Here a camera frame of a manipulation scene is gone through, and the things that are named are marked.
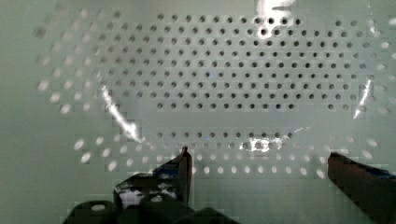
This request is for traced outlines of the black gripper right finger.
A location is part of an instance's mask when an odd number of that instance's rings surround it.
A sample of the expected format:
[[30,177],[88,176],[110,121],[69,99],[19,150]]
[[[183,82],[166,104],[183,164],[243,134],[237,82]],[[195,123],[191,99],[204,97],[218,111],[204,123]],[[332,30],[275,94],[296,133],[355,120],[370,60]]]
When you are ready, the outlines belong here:
[[395,224],[395,175],[332,152],[328,177],[376,224]]

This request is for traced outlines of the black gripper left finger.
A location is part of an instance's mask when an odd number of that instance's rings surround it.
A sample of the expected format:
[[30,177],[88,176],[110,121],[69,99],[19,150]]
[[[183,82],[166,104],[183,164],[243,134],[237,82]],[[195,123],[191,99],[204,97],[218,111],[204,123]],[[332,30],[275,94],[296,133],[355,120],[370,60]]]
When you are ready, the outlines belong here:
[[188,147],[172,160],[148,173],[138,173],[113,189],[113,200],[119,209],[138,206],[149,196],[165,194],[187,204],[190,197],[192,156]]

